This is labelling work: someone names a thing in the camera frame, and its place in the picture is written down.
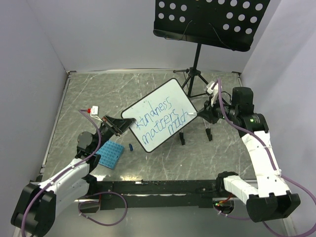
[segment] black music stand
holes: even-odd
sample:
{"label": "black music stand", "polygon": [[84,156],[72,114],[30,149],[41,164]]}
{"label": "black music stand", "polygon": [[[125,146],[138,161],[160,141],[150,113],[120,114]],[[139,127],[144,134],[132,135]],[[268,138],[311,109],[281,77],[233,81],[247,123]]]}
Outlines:
{"label": "black music stand", "polygon": [[197,70],[202,44],[246,52],[270,0],[156,0],[154,34],[169,40],[197,43],[193,67],[185,70],[191,95],[194,78],[207,80]]}

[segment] blue mat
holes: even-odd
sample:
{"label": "blue mat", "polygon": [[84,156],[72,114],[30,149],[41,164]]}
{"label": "blue mat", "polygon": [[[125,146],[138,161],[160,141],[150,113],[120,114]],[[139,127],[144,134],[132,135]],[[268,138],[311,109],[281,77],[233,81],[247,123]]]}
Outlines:
{"label": "blue mat", "polygon": [[122,155],[124,146],[112,141],[107,141],[98,151],[101,155],[99,164],[107,168],[114,169],[120,156]]}

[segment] table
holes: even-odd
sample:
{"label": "table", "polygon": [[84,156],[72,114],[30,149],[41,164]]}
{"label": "table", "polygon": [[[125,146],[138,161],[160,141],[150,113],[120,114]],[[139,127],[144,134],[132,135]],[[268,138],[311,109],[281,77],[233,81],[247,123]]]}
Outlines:
{"label": "table", "polygon": [[[223,90],[229,93],[240,86],[238,74],[208,72],[206,80],[221,78]],[[99,106],[99,115],[120,117],[123,109],[163,84],[176,78],[182,84],[184,75],[172,71],[111,71],[70,73],[68,88],[58,115],[50,144],[43,180],[63,169],[76,155],[77,137],[83,131],[95,132],[79,109]],[[193,94],[203,93],[205,84],[196,79]],[[192,98],[197,110],[207,96]],[[211,125],[213,141],[209,142],[203,119],[196,118],[184,129],[186,144],[181,146],[178,134],[168,139],[152,153],[146,153],[130,131],[111,140],[125,149],[114,170],[97,166],[92,175],[98,181],[134,180],[205,180],[215,179],[223,171],[237,172],[243,179],[255,179],[250,156],[237,131],[224,120]],[[133,145],[130,151],[128,144]]]}

